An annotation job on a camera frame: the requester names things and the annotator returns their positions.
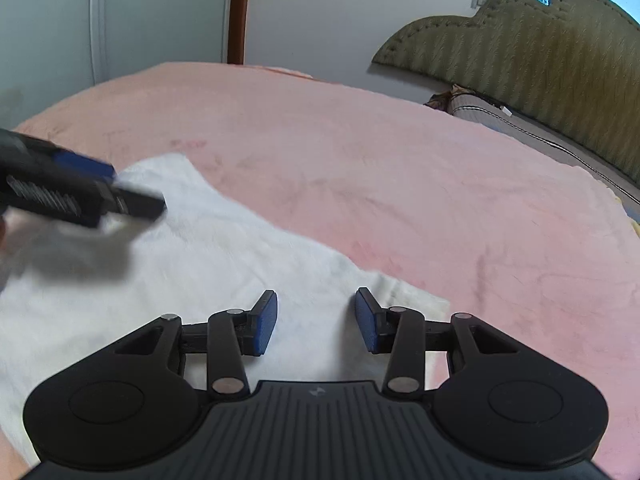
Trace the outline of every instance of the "green headboard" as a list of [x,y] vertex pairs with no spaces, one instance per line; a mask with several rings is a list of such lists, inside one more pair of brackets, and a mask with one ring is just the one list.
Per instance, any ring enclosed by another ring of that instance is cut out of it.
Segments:
[[482,92],[640,184],[640,26],[610,0],[488,0],[396,32],[375,63]]

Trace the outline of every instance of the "ribbed black surface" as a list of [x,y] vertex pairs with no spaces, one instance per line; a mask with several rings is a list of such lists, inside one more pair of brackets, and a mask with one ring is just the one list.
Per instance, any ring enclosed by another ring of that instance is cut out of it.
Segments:
[[213,408],[198,433],[158,462],[114,472],[51,463],[29,480],[605,480],[591,463],[557,472],[508,471],[464,455],[417,404],[373,383],[262,383]]

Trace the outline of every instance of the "bed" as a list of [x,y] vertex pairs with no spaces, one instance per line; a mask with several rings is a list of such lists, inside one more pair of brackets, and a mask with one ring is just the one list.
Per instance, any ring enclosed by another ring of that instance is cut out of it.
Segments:
[[[277,226],[519,338],[599,387],[610,422],[595,460],[640,476],[640,240],[585,170],[419,104],[224,64],[116,79],[18,130],[118,170],[185,153]],[[24,467],[4,463],[6,478]]]

